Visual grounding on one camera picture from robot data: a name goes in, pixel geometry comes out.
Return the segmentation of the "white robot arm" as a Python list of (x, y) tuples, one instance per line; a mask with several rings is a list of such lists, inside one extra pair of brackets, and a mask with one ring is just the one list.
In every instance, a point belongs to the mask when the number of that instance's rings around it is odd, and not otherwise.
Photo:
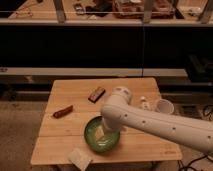
[(213, 157), (212, 122), (142, 110), (131, 106), (131, 99), (128, 88), (113, 89), (100, 110), (106, 131), (115, 132), (128, 126)]

